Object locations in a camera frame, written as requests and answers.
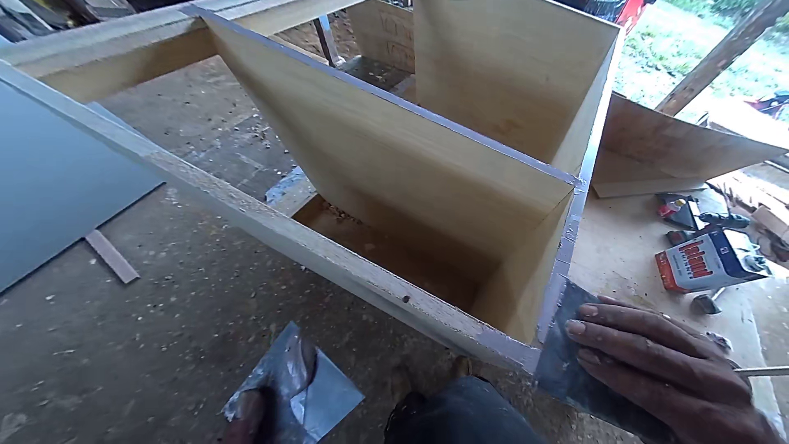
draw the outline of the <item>wooden post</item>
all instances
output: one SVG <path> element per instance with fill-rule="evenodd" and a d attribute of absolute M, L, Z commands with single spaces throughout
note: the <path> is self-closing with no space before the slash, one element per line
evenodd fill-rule
<path fill-rule="evenodd" d="M 789 0 L 762 0 L 704 57 L 655 108 L 677 115 L 776 20 L 789 13 Z"/>

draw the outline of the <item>concrete floor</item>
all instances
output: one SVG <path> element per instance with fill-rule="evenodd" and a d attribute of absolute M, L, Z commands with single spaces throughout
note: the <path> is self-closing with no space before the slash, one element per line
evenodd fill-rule
<path fill-rule="evenodd" d="M 102 104 L 261 200 L 294 166 L 218 58 Z M 444 347 L 175 188 L 101 229 L 141 279 L 121 284 L 79 242 L 0 297 L 0 444 L 216 441 L 220 408 L 290 321 L 366 396 L 325 442 L 383 441 L 395 365 L 406 363 L 425 393 L 446 381 L 454 356 Z M 549 442 L 637 442 L 535 393 L 522 375 L 475 371 Z"/>

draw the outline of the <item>fingernail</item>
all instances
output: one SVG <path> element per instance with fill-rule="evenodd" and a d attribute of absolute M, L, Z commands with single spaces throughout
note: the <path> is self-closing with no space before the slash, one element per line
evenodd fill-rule
<path fill-rule="evenodd" d="M 583 334 L 586 331 L 586 325 L 581 321 L 571 319 L 564 324 L 569 334 Z"/>
<path fill-rule="evenodd" d="M 591 350 L 587 350 L 586 348 L 578 350 L 578 359 L 586 361 L 587 363 L 600 365 L 600 358 L 597 357 L 597 354 Z"/>
<path fill-rule="evenodd" d="M 597 316 L 597 307 L 585 303 L 578 308 L 578 313 L 581 316 Z"/>

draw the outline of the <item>dark pants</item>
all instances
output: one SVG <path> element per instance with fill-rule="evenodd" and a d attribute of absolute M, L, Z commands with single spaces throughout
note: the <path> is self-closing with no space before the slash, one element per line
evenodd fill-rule
<path fill-rule="evenodd" d="M 389 416 L 386 444 L 543 444 L 489 382 L 455 379 L 430 399 L 412 392 Z"/>

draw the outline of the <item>red label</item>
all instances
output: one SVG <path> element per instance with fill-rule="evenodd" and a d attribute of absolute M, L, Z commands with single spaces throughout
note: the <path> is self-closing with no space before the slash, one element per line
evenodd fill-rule
<path fill-rule="evenodd" d="M 679 253 L 685 259 L 685 263 L 690 269 L 690 279 L 712 274 L 712 272 L 709 271 L 709 267 L 707 267 L 707 262 L 704 261 L 704 255 L 707 254 L 707 252 L 698 247 L 702 243 L 704 243 L 704 241 L 699 240 L 679 248 Z"/>
<path fill-rule="evenodd" d="M 672 292 L 690 293 L 690 290 L 677 285 L 674 279 L 674 272 L 671 271 L 671 263 L 668 261 L 668 256 L 665 251 L 655 254 L 655 262 L 657 262 L 657 269 L 660 271 L 660 279 L 663 281 L 663 287 Z"/>

